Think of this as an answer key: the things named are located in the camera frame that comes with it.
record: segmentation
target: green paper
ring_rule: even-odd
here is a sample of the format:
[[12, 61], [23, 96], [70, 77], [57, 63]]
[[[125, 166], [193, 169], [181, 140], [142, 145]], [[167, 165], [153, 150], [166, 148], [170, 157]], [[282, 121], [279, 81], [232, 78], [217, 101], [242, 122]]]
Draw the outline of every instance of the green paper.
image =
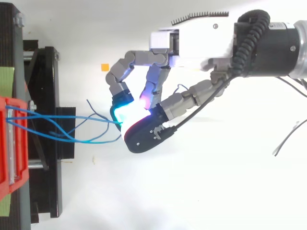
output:
[[0, 96], [12, 97], [14, 67], [0, 67]]
[[0, 201], [0, 217], [8, 217], [10, 215], [11, 194], [6, 195]]
[[[12, 97], [14, 67], [0, 67], [0, 96]], [[11, 194], [0, 200], [0, 217], [10, 215]]]

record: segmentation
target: orange sticker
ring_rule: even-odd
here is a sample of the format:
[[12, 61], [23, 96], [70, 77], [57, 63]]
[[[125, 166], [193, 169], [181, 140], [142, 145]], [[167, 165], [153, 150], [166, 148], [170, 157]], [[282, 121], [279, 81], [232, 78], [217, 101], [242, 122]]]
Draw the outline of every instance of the orange sticker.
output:
[[106, 72], [110, 70], [109, 64], [101, 64], [101, 71]]

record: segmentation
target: black metal frame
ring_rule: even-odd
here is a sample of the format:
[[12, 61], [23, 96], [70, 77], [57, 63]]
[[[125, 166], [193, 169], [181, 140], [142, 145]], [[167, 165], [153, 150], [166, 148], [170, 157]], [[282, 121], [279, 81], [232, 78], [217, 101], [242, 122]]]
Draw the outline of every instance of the black metal frame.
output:
[[[31, 99], [37, 105], [36, 112], [45, 115], [75, 115], [75, 107], [59, 107], [58, 62], [54, 47], [29, 47], [33, 42], [25, 41], [24, 50], [33, 50], [31, 61], [24, 62], [25, 81]], [[75, 120], [56, 119], [65, 130], [75, 127]], [[58, 130], [46, 120], [35, 119], [28, 124], [38, 132]], [[29, 134], [29, 159], [39, 158], [43, 169], [30, 169], [31, 223], [38, 223], [39, 213], [50, 213], [57, 218], [62, 213], [61, 159], [74, 158], [74, 143], [58, 142], [35, 134]]]

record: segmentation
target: red plastic container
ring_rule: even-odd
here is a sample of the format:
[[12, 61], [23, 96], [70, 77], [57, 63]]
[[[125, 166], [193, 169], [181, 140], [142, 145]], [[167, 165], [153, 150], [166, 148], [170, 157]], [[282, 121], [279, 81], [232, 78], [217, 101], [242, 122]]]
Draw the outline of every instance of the red plastic container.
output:
[[[14, 183], [9, 182], [8, 166], [8, 146], [7, 146], [7, 125], [5, 106], [14, 106], [21, 109], [27, 109], [27, 103], [19, 99], [0, 97], [0, 200], [7, 194], [20, 188], [29, 179], [28, 169], [28, 136], [27, 131], [14, 128], [15, 134], [15, 178]], [[15, 117], [27, 116], [27, 113], [17, 110], [13, 111]], [[27, 127], [27, 120], [13, 120], [21, 126]]]

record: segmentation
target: blue wire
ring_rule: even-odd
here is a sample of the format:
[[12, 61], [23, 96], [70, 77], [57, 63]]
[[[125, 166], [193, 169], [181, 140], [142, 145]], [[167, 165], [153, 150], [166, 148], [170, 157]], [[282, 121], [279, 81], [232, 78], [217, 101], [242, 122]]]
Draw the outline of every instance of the blue wire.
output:
[[179, 90], [179, 87], [180, 87], [180, 86], [182, 86], [182, 87], [185, 88], [186, 90], [189, 90], [189, 89], [188, 89], [186, 86], [184, 86], [183, 84], [178, 84], [178, 85], [177, 85], [177, 89], [175, 89], [175, 91], [173, 92], [173, 94], [176, 93], [176, 92]]
[[23, 130], [26, 130], [30, 133], [34, 133], [36, 135], [39, 135], [39, 136], [42, 136], [42, 137], [45, 137], [45, 138], [49, 138], [49, 139], [52, 139], [52, 140], [57, 140], [57, 141], [63, 141], [63, 142], [69, 142], [69, 143], [74, 143], [74, 142], [77, 142], [77, 143], [85, 143], [85, 144], [106, 144], [106, 143], [112, 143], [112, 142], [115, 142], [117, 141], [121, 135], [119, 137], [117, 137], [115, 140], [108, 140], [108, 141], [84, 141], [84, 140], [76, 140], [76, 141], [73, 141], [73, 140], [67, 140], [67, 139], [62, 139], [62, 138], [57, 138], [57, 137], [53, 137], [53, 136], [50, 136], [50, 135], [47, 135], [47, 134], [44, 134], [44, 133], [40, 133], [40, 132], [37, 132], [35, 130], [32, 130], [32, 129], [29, 129], [29, 128], [26, 128], [24, 126], [21, 126], [15, 122], [11, 122], [11, 121], [6, 121], [7, 123], [11, 124], [11, 125], [14, 125], [18, 128], [21, 128]]
[[[77, 125], [75, 128], [73, 128], [71, 131], [67, 132], [67, 134], [72, 133], [72, 132], [73, 132], [74, 130], [76, 130], [78, 127], [80, 127], [81, 125], [83, 125], [83, 123], [86, 122], [86, 121], [87, 121], [87, 119], [84, 120], [84, 121], [82, 121], [79, 125]], [[54, 136], [56, 136], [56, 137], [63, 137], [63, 136], [65, 136], [64, 134], [56, 133], [56, 132], [53, 132], [53, 131], [49, 131], [49, 133], [52, 134], [52, 135], [54, 135]]]
[[[88, 117], [92, 117], [92, 116], [94, 116], [94, 115], [97, 115], [97, 116], [99, 116], [99, 117], [101, 117], [101, 118], [103, 118], [103, 119], [105, 119], [105, 120], [109, 120], [109, 119], [106, 118], [105, 116], [102, 116], [102, 115], [100, 115], [99, 113], [97, 113], [97, 112], [95, 111], [95, 109], [92, 107], [92, 105], [91, 105], [91, 103], [89, 102], [88, 99], [86, 99], [86, 101], [87, 101], [87, 103], [90, 105], [92, 111], [94, 112], [94, 114], [91, 114], [91, 115], [89, 115]], [[84, 122], [86, 122], [86, 121], [87, 121], [87, 119], [84, 120], [84, 121], [82, 121], [79, 125], [77, 125], [77, 126], [76, 126], [75, 128], [73, 128], [71, 131], [69, 131], [68, 134], [70, 134], [71, 132], [73, 132], [76, 128], [78, 128], [79, 126], [81, 126], [81, 125], [82, 125]], [[95, 139], [98, 139], [98, 138], [102, 137], [102, 136], [109, 130], [109, 124], [110, 124], [110, 123], [107, 124], [106, 131], [105, 131], [103, 134], [99, 135], [99, 136], [96, 137], [96, 138], [93, 138], [92, 140], [95, 140]], [[52, 135], [54, 135], [54, 136], [57, 136], [57, 137], [64, 137], [64, 136], [65, 136], [64, 134], [58, 134], [58, 133], [53, 132], [53, 131], [49, 131], [49, 133], [52, 134]]]
[[[15, 107], [11, 107], [11, 106], [6, 106], [5, 108], [14, 109], [14, 110], [18, 110], [18, 111], [22, 111], [22, 112], [26, 112], [26, 113], [31, 112], [31, 111], [28, 111], [28, 110], [20, 109], [20, 108], [17, 108], [17, 107], [15, 108]], [[41, 115], [41, 114], [37, 114], [37, 113], [35, 113], [35, 115], [36, 116], [7, 117], [6, 119], [7, 120], [24, 120], [24, 119], [36, 119], [36, 118], [45, 117], [45, 118], [60, 118], [60, 119], [85, 119], [85, 120], [100, 121], [100, 122], [112, 123], [112, 124], [121, 124], [121, 122], [118, 122], [118, 121], [102, 120], [102, 119], [86, 117], [86, 116]]]
[[[26, 113], [30, 113], [30, 114], [35, 114], [36, 116], [26, 116], [26, 117], [11, 117], [11, 118], [6, 118], [7, 122], [9, 120], [21, 120], [21, 119], [34, 119], [34, 118], [43, 118], [51, 123], [53, 123], [68, 139], [70, 140], [73, 140], [75, 142], [81, 142], [81, 143], [85, 143], [85, 142], [89, 142], [91, 141], [92, 139], [90, 140], [78, 140], [78, 139], [75, 139], [73, 137], [71, 137], [69, 134], [66, 133], [65, 130], [62, 129], [61, 126], [59, 126], [55, 121], [51, 120], [49, 117], [52, 117], [52, 118], [80, 118], [79, 116], [56, 116], [56, 115], [40, 115], [36, 112], [32, 112], [32, 111], [29, 111], [29, 110], [25, 110], [25, 109], [20, 109], [20, 108], [17, 108], [17, 107], [12, 107], [12, 106], [6, 106], [7, 109], [14, 109], [14, 110], [18, 110], [18, 111], [22, 111], [22, 112], [26, 112]], [[100, 120], [100, 119], [95, 119], [95, 118], [91, 118], [91, 117], [81, 117], [82, 119], [91, 119], [91, 120], [98, 120], [98, 121], [103, 121], [103, 122], [108, 122], [108, 121], [104, 121], [104, 120]]]
[[[79, 125], [77, 125], [75, 128], [73, 128], [71, 131], [69, 131], [67, 134], [70, 134], [71, 132], [73, 132], [76, 128], [78, 128], [80, 125], [82, 125], [84, 122], [86, 122], [87, 120], [84, 120], [82, 121]], [[107, 133], [107, 131], [109, 130], [109, 127], [110, 127], [110, 123], [107, 124], [107, 127], [106, 127], [106, 130], [100, 134], [99, 136], [95, 137], [95, 138], [92, 138], [90, 139], [89, 141], [93, 141], [93, 140], [96, 140], [98, 138], [101, 138], [104, 134]], [[64, 134], [58, 134], [56, 132], [53, 132], [53, 131], [49, 131], [50, 134], [56, 136], [56, 137], [64, 137], [65, 135]]]

